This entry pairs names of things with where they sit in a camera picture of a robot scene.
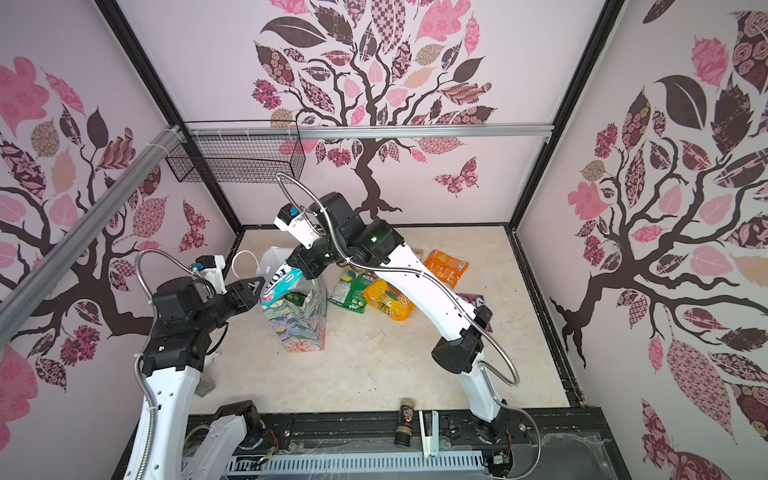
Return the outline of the pink Fox's candy packet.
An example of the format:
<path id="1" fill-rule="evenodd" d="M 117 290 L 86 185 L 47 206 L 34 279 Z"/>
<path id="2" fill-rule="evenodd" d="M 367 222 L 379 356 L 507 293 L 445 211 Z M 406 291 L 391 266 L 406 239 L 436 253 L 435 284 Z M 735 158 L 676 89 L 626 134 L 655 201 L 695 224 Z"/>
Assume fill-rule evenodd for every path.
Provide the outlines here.
<path id="1" fill-rule="evenodd" d="M 476 322 L 487 332 L 492 332 L 491 319 L 492 311 L 486 306 L 485 298 L 482 294 L 458 293 L 458 296 L 472 306 L 473 310 L 480 310 L 480 318 Z"/>

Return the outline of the teal Fox's candy packet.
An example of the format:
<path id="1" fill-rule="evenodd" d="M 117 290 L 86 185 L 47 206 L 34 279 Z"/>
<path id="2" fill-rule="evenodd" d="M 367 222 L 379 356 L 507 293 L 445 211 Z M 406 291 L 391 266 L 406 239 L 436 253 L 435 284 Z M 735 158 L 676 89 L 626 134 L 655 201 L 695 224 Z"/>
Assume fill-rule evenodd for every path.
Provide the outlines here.
<path id="1" fill-rule="evenodd" d="M 261 305 L 265 308 L 280 300 L 290 292 L 303 278 L 303 272 L 287 263 L 282 264 L 270 278 L 262 292 Z"/>

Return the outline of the green snack packet front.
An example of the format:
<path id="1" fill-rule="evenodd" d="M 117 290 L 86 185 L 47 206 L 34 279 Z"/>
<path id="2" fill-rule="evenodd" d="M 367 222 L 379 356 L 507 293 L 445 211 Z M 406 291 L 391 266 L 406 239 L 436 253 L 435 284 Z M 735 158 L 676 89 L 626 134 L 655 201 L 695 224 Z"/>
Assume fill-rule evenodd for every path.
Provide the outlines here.
<path id="1" fill-rule="evenodd" d="M 297 307 L 303 307 L 306 302 L 307 296 L 302 293 L 288 292 L 282 297 L 282 299 Z"/>

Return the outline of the floral paper gift bag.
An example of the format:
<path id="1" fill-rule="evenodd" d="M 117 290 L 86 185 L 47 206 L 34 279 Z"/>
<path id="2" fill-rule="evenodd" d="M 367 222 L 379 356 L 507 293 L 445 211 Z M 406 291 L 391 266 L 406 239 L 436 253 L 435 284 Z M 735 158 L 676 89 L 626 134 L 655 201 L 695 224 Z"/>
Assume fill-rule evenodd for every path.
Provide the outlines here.
<path id="1" fill-rule="evenodd" d="M 233 259 L 232 274 L 237 278 L 263 277 L 264 289 L 272 275 L 293 252 L 290 248 L 271 247 L 260 258 L 249 250 L 241 250 Z M 303 307 L 282 298 L 261 309 L 271 327 L 291 353 L 322 351 L 326 339 L 327 288 L 325 282 L 302 280 L 290 291 L 307 296 Z"/>

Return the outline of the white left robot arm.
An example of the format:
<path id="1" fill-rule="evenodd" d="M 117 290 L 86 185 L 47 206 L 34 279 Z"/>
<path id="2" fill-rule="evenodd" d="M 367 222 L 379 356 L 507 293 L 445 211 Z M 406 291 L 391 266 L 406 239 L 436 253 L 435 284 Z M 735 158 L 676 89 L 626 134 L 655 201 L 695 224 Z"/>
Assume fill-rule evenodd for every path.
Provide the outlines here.
<path id="1" fill-rule="evenodd" d="M 152 307 L 152 328 L 134 361 L 143 404 L 127 479 L 219 479 L 236 449 L 259 440 L 265 426 L 252 401 L 218 408 L 189 461 L 183 459 L 189 413 L 206 358 L 215 347 L 211 335 L 230 320 L 256 307 L 265 281 L 261 277 L 226 283 L 221 255 L 203 255 L 182 268 L 180 277 L 151 289 L 142 271 L 144 252 L 134 268 Z"/>

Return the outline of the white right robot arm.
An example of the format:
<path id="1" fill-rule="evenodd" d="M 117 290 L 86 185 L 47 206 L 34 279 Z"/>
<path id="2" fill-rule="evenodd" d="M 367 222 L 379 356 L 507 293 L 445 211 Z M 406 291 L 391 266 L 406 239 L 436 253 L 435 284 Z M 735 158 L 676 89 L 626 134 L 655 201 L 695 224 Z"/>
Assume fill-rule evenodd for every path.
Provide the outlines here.
<path id="1" fill-rule="evenodd" d="M 314 280 L 331 264 L 375 273 L 399 290 L 439 332 L 431 356 L 458 378 L 483 441 L 508 439 L 514 427 L 538 439 L 540 431 L 532 416 L 506 404 L 494 388 L 495 379 L 516 386 L 520 377 L 510 356 L 486 329 L 491 310 L 457 296 L 386 221 L 364 222 L 338 192 L 310 198 L 307 208 L 290 199 L 276 215 L 275 225 L 299 244 L 270 281 L 266 296 L 274 296 L 295 273 Z"/>

